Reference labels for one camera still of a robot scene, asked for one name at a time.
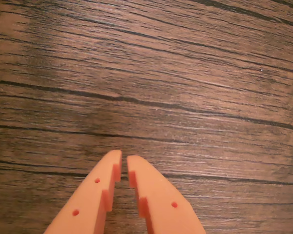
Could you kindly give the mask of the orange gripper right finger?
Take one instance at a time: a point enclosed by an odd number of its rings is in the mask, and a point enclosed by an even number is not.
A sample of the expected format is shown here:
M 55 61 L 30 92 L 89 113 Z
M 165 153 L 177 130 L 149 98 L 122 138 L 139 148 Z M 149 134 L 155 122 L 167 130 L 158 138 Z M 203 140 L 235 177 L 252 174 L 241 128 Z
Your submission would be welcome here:
M 129 186 L 135 189 L 139 217 L 149 234 L 204 234 L 183 195 L 146 159 L 128 156 Z

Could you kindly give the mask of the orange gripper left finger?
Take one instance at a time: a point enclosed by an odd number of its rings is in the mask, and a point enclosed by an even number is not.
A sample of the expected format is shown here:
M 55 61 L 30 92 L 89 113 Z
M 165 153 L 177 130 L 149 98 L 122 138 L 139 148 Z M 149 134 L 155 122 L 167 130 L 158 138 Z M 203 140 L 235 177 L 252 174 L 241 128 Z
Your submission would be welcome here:
M 122 152 L 108 152 L 90 171 L 44 231 L 46 234 L 102 234 L 121 180 Z

